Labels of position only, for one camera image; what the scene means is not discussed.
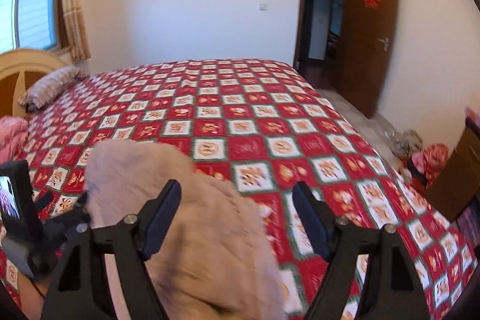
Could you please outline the red patchwork bear bedspread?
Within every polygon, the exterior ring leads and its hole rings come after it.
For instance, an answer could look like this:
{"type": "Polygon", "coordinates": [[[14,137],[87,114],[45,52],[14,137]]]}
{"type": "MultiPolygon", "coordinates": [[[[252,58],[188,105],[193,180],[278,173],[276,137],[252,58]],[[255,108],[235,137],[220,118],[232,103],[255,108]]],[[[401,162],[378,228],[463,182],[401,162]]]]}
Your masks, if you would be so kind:
{"type": "Polygon", "coordinates": [[[465,237],[283,62],[184,60],[76,82],[28,117],[28,137],[15,151],[29,164],[35,193],[54,193],[44,217],[83,193],[87,160],[107,139],[172,145],[199,173],[228,180],[255,201],[289,319],[302,317],[326,272],[292,202],[299,181],[359,226],[397,228],[432,319],[473,286],[478,262],[465,237]]]}

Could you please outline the brown wooden cabinet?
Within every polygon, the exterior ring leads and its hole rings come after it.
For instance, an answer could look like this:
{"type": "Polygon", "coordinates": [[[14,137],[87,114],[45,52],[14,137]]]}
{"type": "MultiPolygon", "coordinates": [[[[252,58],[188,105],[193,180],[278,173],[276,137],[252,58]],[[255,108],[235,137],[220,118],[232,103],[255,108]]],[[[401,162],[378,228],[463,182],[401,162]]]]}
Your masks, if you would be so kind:
{"type": "Polygon", "coordinates": [[[479,194],[479,126],[465,119],[465,130],[424,197],[449,222],[454,222],[479,194]]]}

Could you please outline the window with metal frame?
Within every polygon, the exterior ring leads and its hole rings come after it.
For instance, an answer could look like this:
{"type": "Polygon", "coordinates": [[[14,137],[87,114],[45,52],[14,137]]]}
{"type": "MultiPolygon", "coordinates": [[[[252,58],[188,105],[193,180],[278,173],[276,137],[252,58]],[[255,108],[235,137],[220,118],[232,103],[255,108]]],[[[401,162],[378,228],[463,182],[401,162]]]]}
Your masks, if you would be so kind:
{"type": "Polygon", "coordinates": [[[1,52],[66,46],[60,0],[1,0],[1,52]]]}

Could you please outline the folded pink floral quilt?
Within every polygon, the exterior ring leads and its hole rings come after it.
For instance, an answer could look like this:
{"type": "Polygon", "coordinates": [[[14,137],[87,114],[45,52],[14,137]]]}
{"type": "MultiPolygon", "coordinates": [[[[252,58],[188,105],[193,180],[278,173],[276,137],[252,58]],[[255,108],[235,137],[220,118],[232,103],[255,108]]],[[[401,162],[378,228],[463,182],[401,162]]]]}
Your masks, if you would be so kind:
{"type": "Polygon", "coordinates": [[[23,148],[29,136],[24,118],[3,116],[0,120],[0,163],[10,162],[23,148]]]}

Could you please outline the red floral cloth on floor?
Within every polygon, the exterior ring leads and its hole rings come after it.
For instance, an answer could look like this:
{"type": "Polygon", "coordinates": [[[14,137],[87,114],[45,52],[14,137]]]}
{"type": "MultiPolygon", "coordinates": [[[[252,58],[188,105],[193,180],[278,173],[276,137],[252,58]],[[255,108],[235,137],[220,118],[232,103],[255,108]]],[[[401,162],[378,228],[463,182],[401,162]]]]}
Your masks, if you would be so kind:
{"type": "Polygon", "coordinates": [[[422,175],[428,188],[439,176],[448,162],[449,149],[443,143],[429,145],[412,155],[412,164],[416,171],[422,175]]]}

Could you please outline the white wall switch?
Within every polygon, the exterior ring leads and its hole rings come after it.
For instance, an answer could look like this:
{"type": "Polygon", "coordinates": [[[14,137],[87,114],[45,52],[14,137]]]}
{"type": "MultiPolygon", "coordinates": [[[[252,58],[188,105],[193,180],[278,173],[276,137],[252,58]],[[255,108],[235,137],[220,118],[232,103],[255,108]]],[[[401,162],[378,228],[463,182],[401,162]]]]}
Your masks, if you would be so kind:
{"type": "Polygon", "coordinates": [[[268,4],[267,3],[260,3],[259,4],[259,10],[260,11],[267,11],[268,10],[268,4]]]}

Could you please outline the beige curtain right panel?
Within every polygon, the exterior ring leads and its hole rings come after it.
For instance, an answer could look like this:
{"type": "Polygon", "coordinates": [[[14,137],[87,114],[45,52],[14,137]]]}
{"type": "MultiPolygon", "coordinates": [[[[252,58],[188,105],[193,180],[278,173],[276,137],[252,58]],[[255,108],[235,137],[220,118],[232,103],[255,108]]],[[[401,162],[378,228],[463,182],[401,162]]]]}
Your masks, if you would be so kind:
{"type": "Polygon", "coordinates": [[[84,62],[91,54],[80,0],[61,0],[61,4],[72,62],[84,62]]]}

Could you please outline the grey cloth on floor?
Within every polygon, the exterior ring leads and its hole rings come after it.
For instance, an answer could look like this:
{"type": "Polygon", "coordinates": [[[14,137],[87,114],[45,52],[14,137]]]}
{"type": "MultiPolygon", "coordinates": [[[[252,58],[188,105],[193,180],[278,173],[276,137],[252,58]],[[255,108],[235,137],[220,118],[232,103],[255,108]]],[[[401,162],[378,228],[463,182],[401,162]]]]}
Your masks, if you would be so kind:
{"type": "Polygon", "coordinates": [[[404,132],[392,132],[391,140],[392,153],[398,158],[409,158],[423,148],[422,138],[412,129],[404,132]]]}

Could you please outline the striped pillow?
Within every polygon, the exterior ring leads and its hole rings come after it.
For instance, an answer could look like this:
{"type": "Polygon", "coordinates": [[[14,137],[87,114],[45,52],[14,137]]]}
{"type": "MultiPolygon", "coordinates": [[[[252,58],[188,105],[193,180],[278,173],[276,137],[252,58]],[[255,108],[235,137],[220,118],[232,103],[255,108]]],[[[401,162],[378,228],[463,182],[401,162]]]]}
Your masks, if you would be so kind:
{"type": "Polygon", "coordinates": [[[25,110],[42,110],[60,94],[89,76],[82,68],[62,67],[42,76],[19,98],[18,104],[25,110]]]}

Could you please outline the lavender quilted puffer jacket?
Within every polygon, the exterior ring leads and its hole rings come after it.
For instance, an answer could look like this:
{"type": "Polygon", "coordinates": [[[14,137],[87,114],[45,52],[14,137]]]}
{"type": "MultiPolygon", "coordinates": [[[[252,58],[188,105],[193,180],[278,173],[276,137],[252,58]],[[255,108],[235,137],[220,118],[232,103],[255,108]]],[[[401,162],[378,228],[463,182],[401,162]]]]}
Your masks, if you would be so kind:
{"type": "Polygon", "coordinates": [[[169,179],[181,203],[146,263],[171,319],[284,319],[284,292],[260,208],[233,184],[197,172],[169,144],[104,140],[85,168],[95,227],[111,226],[156,198],[169,179]]]}

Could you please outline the brown wooden door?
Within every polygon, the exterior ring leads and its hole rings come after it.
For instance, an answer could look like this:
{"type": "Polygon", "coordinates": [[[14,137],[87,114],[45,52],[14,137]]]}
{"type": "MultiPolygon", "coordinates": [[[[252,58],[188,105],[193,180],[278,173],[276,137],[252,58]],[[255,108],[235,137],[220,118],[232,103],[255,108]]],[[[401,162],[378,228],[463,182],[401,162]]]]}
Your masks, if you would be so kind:
{"type": "Polygon", "coordinates": [[[388,72],[399,0],[382,0],[377,9],[363,0],[343,0],[343,19],[334,66],[334,88],[366,118],[377,104],[388,72]],[[389,37],[383,51],[378,38],[389,37]]]}

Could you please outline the cream and wood headboard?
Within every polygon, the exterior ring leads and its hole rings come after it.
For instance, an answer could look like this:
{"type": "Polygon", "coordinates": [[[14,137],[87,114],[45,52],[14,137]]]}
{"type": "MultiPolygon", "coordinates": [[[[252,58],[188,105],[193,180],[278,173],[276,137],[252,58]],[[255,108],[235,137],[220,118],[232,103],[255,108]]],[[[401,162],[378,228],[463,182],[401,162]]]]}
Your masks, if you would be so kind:
{"type": "Polygon", "coordinates": [[[41,77],[72,63],[39,49],[16,49],[1,54],[1,117],[24,117],[18,104],[24,92],[41,77]]]}

